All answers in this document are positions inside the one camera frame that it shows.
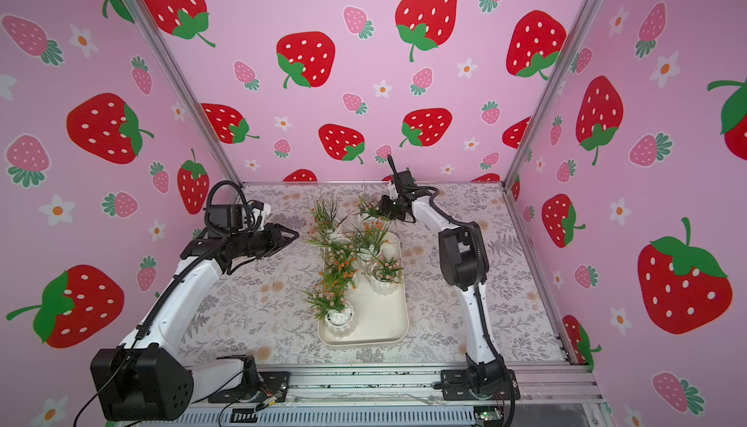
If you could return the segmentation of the potted plant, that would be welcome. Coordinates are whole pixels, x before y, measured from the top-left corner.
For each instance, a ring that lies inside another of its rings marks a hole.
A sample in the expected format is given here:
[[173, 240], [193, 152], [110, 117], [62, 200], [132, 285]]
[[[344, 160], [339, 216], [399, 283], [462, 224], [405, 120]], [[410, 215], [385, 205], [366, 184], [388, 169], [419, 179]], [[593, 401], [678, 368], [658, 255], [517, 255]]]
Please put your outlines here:
[[338, 201], [334, 197], [320, 197], [314, 202], [312, 209], [314, 226], [310, 233], [310, 242], [321, 247], [333, 244], [346, 244], [349, 237], [342, 229], [342, 222], [338, 218]]
[[333, 243], [323, 248], [322, 269], [311, 290], [303, 292], [315, 317], [334, 337], [347, 337], [357, 325], [348, 294], [355, 290], [353, 281], [358, 269], [350, 244]]
[[367, 222], [387, 222], [389, 218], [379, 210], [379, 204], [359, 195], [358, 216], [362, 224]]

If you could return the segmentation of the white pot orange flower plant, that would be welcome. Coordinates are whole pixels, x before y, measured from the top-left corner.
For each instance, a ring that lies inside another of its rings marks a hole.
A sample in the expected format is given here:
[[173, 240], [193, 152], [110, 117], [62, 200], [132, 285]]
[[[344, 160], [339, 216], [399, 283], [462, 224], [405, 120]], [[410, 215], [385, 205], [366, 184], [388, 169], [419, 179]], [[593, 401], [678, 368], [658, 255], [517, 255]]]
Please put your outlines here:
[[385, 244], [388, 226], [375, 221], [363, 224], [352, 234], [351, 245], [357, 260], [363, 265], [374, 263], [381, 256], [381, 249]]

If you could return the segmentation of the white pot pink flower plant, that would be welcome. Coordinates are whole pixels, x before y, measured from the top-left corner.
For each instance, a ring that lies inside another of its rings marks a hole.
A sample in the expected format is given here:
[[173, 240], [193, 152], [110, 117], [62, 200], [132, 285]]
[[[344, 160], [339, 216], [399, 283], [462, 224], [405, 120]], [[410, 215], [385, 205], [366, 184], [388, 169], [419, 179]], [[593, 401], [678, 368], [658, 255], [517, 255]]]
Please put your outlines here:
[[373, 291], [379, 296], [394, 293], [403, 282], [403, 267], [395, 257], [380, 255], [375, 259], [368, 273]]

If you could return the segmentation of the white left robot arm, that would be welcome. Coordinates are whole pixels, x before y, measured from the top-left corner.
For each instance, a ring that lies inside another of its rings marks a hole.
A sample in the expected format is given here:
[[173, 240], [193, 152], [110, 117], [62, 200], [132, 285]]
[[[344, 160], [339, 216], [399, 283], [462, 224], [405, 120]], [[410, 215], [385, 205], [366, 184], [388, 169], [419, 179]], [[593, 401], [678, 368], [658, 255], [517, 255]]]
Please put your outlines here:
[[192, 240], [145, 318], [117, 347], [99, 350], [91, 361], [104, 417], [173, 421], [196, 402], [233, 402], [264, 393], [252, 357], [226, 356], [188, 368], [178, 359], [178, 347], [210, 290], [233, 272], [235, 259], [272, 257], [298, 238], [295, 230], [268, 223], [258, 232], [208, 232]]

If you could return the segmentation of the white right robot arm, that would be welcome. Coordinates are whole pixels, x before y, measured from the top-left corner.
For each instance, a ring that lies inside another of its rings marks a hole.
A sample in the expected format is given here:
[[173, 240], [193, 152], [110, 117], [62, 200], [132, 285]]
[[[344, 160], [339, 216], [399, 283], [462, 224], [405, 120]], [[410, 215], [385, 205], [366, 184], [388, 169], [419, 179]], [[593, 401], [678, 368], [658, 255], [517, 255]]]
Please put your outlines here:
[[461, 298], [468, 339], [462, 385], [477, 399], [515, 402], [519, 388], [496, 346], [488, 318], [489, 263], [482, 230], [475, 222], [457, 220], [443, 211], [435, 203], [438, 193], [435, 187], [402, 187], [384, 195], [377, 214], [353, 232], [342, 229], [336, 201], [316, 201], [315, 226], [307, 243], [320, 250], [323, 267], [314, 288], [305, 292], [305, 302], [329, 328], [345, 331], [358, 315], [349, 300], [357, 277], [363, 277], [377, 294], [401, 288], [403, 259], [395, 253], [398, 244], [380, 219], [412, 218], [435, 232], [441, 274]]

